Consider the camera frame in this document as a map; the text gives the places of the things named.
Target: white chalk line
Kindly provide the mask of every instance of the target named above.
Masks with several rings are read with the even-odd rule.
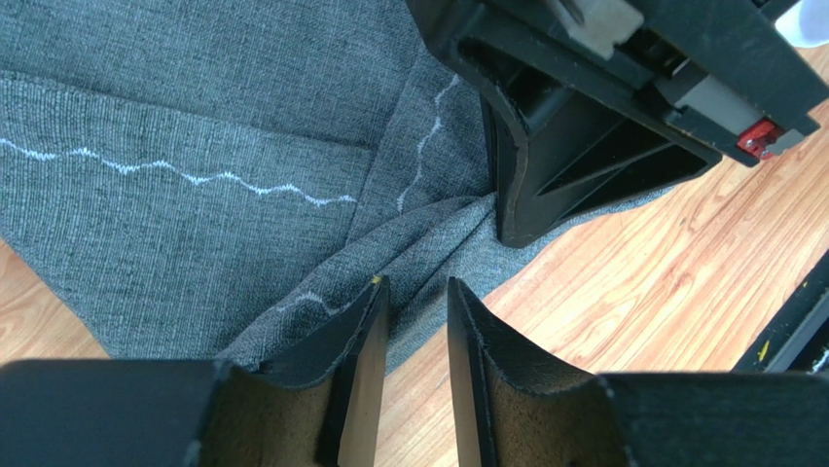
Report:
[[[330,306],[327,303],[325,303],[322,297],[318,296],[317,294],[313,292],[305,292],[301,296],[294,299],[290,304],[280,306],[276,309],[276,311],[281,313],[282,311],[285,311],[288,308],[293,308],[294,306],[299,305],[302,302],[313,302],[315,304],[318,304],[322,306],[322,309],[324,309],[325,312],[327,312],[329,315],[338,314],[341,311],[346,310],[349,306],[351,306],[351,303],[345,304],[343,306]]]
[[[266,188],[258,187],[256,185],[251,185],[250,183],[245,182],[244,180],[242,180],[241,177],[239,177],[238,175],[236,175],[232,172],[222,172],[222,173],[218,173],[216,175],[211,175],[209,177],[199,177],[199,176],[192,175],[190,173],[184,172],[184,171],[178,169],[172,163],[167,162],[167,161],[153,161],[153,162],[140,163],[140,164],[137,164],[137,165],[123,164],[123,163],[113,162],[113,161],[109,161],[107,159],[104,159],[100,155],[96,154],[93,151],[90,151],[87,148],[77,148],[77,149],[73,149],[73,150],[70,150],[70,151],[66,151],[64,153],[40,153],[40,152],[37,152],[37,151],[32,151],[30,149],[20,147],[17,144],[13,143],[12,141],[9,141],[8,139],[4,139],[4,138],[0,138],[0,145],[12,148],[13,150],[23,154],[26,157],[34,159],[36,161],[40,161],[40,162],[54,161],[56,159],[71,158],[71,157],[94,159],[94,160],[97,160],[97,161],[103,163],[107,167],[115,169],[116,171],[118,171],[122,175],[129,175],[130,173],[134,173],[134,172],[137,172],[139,170],[160,168],[160,169],[169,170],[169,171],[181,176],[182,178],[184,178],[185,180],[187,180],[188,182],[192,183],[195,186],[203,185],[205,183],[213,182],[213,181],[216,181],[216,180],[229,180],[229,181],[232,181],[232,182],[236,182],[238,185],[241,185],[242,187],[244,187],[244,188],[250,190],[251,192],[253,192],[257,195],[260,195],[260,196],[269,195],[271,193],[286,193],[286,192],[287,193],[295,193],[295,194],[303,197],[306,201],[310,202],[311,204],[313,204],[317,207],[324,206],[324,205],[330,204],[332,202],[357,202],[357,199],[355,199],[354,197],[351,197],[349,195],[342,195],[342,196],[339,196],[339,197],[336,197],[336,198],[315,198],[315,197],[312,197],[311,195],[308,195],[307,193],[305,193],[303,190],[301,190],[300,188],[298,188],[296,185],[294,185],[292,183],[286,183],[286,184],[283,184],[283,185],[276,185],[276,186],[273,186],[273,187],[266,187]]]
[[[423,148],[426,146],[426,143],[430,139],[432,139],[432,137],[443,127],[443,123],[441,122],[440,116],[441,100],[443,100],[444,95],[446,95],[446,93],[449,90],[451,90],[458,84],[460,84],[460,78],[457,75],[453,75],[451,77],[450,83],[440,92],[438,92],[438,94],[435,95],[434,99],[432,99],[432,101],[435,103],[435,113],[437,114],[435,116],[435,123],[432,125],[432,129],[430,129],[429,132],[425,136],[423,136],[423,138],[420,139],[420,141],[417,143],[417,169],[414,172],[414,178],[412,179],[412,183],[410,183],[409,186],[406,187],[405,190],[403,190],[403,193],[401,193],[400,196],[397,197],[397,212],[401,214],[403,213],[403,203],[406,201],[406,195],[409,194],[409,190],[411,190],[412,187],[416,185],[417,182],[419,182],[420,179],[423,177]]]

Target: gray upholstery fabric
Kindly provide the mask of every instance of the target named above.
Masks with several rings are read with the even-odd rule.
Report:
[[[448,276],[482,296],[570,227],[496,241],[478,97],[403,0],[0,1],[0,181],[119,358],[256,368],[385,274],[394,368]]]

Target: wooden floor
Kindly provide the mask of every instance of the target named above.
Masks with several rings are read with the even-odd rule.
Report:
[[[829,49],[804,53],[824,79]],[[812,113],[829,127],[829,105]],[[573,229],[486,303],[590,371],[729,370],[829,248],[829,131]],[[0,362],[102,357],[0,242]],[[377,465],[456,465],[446,329],[385,384]]]

